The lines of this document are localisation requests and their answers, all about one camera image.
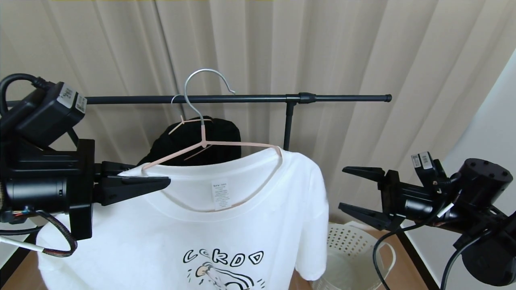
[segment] clothes hanger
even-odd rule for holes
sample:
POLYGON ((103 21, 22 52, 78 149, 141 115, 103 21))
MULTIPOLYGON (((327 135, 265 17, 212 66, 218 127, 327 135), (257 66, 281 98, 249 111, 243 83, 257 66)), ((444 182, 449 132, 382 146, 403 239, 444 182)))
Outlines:
MULTIPOLYGON (((170 104, 173 104, 173 103, 174 103, 174 99, 175 99, 175 97, 177 97, 177 96, 180 96, 180 94, 177 94, 177 95, 175 95, 174 97, 172 97, 172 101, 170 101, 170 104)), ((178 112, 179 112, 179 116, 181 116, 181 122, 179 122, 179 124, 178 124, 176 127, 174 127, 174 129, 170 130, 170 132, 168 132, 168 135, 172 134, 172 132, 174 132, 177 128, 181 127, 181 125, 184 125, 185 123, 201 121, 201 119, 193 119, 193 120, 186 120, 186 121, 185 121, 185 117, 183 117, 183 113, 181 112, 181 110, 179 110, 179 108, 178 108, 178 112)), ((206 121, 213 122, 213 120, 212 120, 212 119, 206 119, 206 121)))
POLYGON ((165 156, 161 159, 158 159, 154 162, 151 162, 145 166, 143 166, 142 168, 142 171, 143 170, 146 170, 146 169, 149 169, 151 167, 153 167, 154 165, 157 165, 157 164, 160 164, 160 163, 163 163, 167 160, 170 160, 172 158, 175 158, 177 156, 180 156, 186 152, 189 152, 189 151, 192 151, 193 149, 195 148, 199 148, 199 147, 203 147, 203 148, 206 148, 208 145, 222 145, 222 146, 252 146, 252 147, 267 147, 267 148, 274 148, 277 152, 277 154, 281 157, 281 150, 278 146, 275 146, 275 145, 271 145, 271 144, 264 144, 264 143, 253 143, 253 142, 227 142, 227 141, 209 141, 209 140, 206 140, 206 128, 204 127, 204 118, 202 117, 202 114, 201 112, 199 112, 199 110, 197 110, 190 102, 190 100, 188 99, 188 92, 187 92, 187 89, 188 89, 188 82, 190 82, 190 80, 192 79, 193 76, 195 76, 196 74, 200 73, 200 72, 213 72, 213 73, 216 73, 220 78, 222 78, 222 80, 224 81, 226 87, 228 88, 228 91, 232 92, 233 94, 235 94, 235 91, 232 90, 230 87, 229 87, 229 84, 228 84, 228 81, 226 80, 226 78, 218 71, 216 70, 212 70, 212 69, 200 69, 198 71, 195 71, 193 74, 191 74, 187 79, 186 79, 186 82, 185 82, 185 100, 186 100, 186 103, 188 104, 188 106, 190 106, 190 108, 192 108, 198 115, 199 115, 199 118, 201 120, 201 142, 197 143, 197 144, 194 144, 190 147, 187 147, 183 150, 179 150, 175 153, 172 153, 168 156, 165 156))

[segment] cartoon print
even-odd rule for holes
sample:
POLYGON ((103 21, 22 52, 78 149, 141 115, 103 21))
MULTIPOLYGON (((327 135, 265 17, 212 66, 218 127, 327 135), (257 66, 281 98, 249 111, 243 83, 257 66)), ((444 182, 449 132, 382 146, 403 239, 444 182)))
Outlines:
POLYGON ((210 262, 202 264, 196 271, 196 277, 206 277, 208 283, 212 283, 217 290, 255 290, 265 288, 265 282, 258 280, 255 285, 249 276, 233 273, 228 270, 214 267, 210 262))
POLYGON ((248 275, 234 271, 235 268, 240 267, 246 261, 248 261, 247 263, 250 262, 251 265, 258 265, 264 257, 263 251, 247 256, 238 253, 231 259, 227 253, 222 252, 220 249, 214 249, 211 254, 205 249, 200 249, 198 253, 194 253, 194 250, 189 250, 183 256, 183 263, 188 264, 197 257, 201 257, 204 261, 209 259, 209 262, 204 262, 197 269, 188 269, 187 278, 189 283, 199 285, 209 283, 216 290, 262 290, 265 288, 265 281, 263 279, 254 281, 248 275), (227 266, 231 267, 231 271, 222 269, 222 267, 227 266))

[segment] white sticker label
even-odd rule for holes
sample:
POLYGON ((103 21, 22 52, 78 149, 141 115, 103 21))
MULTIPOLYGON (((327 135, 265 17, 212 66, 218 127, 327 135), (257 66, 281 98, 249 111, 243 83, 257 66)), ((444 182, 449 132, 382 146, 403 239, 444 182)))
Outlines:
POLYGON ((428 152, 420 153, 419 156, 421 157, 421 163, 423 164, 423 169, 430 169, 432 168, 432 160, 430 160, 430 155, 428 152))
POLYGON ((61 88, 61 92, 59 93, 59 96, 57 97, 57 101, 61 103, 63 106, 65 106, 68 109, 72 108, 73 101, 75 101, 75 96, 77 95, 77 91, 72 89, 67 84, 63 84, 63 87, 61 88))
POLYGON ((212 181, 212 195, 216 211, 223 210, 233 205, 229 195, 229 185, 227 179, 212 181))
POLYGON ((412 158, 412 164, 414 165, 414 168, 421 167, 421 162, 419 161, 419 154, 414 154, 410 157, 412 158))
POLYGON ((81 94, 77 94, 77 102, 75 103, 75 108, 77 110, 83 112, 83 114, 86 114, 86 104, 88 103, 88 100, 83 97, 81 94))

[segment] white t-shirt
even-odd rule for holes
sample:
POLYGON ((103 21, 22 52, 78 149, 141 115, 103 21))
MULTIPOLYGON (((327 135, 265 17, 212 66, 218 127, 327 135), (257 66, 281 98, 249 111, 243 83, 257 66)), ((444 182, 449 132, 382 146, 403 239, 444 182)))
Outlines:
MULTIPOLYGON (((318 279, 326 269, 328 228, 323 176, 302 154, 281 153, 123 172, 172 181, 144 196, 94 205, 93 238, 79 241, 71 257, 39 254, 45 284, 49 290, 287 290, 294 268, 306 280, 318 279)), ((69 226, 68 216, 58 218, 69 226)), ((37 244, 68 248, 50 224, 37 244)))

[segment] curtain fold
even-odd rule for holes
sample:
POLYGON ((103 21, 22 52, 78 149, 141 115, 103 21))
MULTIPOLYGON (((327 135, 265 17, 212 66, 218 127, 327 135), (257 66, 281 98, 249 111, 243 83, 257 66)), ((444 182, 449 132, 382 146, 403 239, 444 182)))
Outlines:
MULTIPOLYGON (((396 169, 415 183, 411 154, 446 156, 516 47, 515 6, 515 0, 5 0, 0 75, 64 81, 86 96, 174 95, 199 68, 219 70, 239 94, 390 93, 390 103, 295 107, 291 151, 319 164, 331 213, 341 217, 338 202, 380 206, 376 185, 342 173, 344 166, 396 169)), ((229 93, 209 73, 190 85, 189 94, 229 93)), ((29 85, 15 84, 8 99, 29 92, 29 85)), ((197 107, 233 121, 243 140, 283 142, 284 104, 197 107)), ((87 111, 76 130, 96 140, 97 161, 135 164, 179 119, 169 104, 87 111)), ((73 145, 63 136, 53 147, 73 145)))

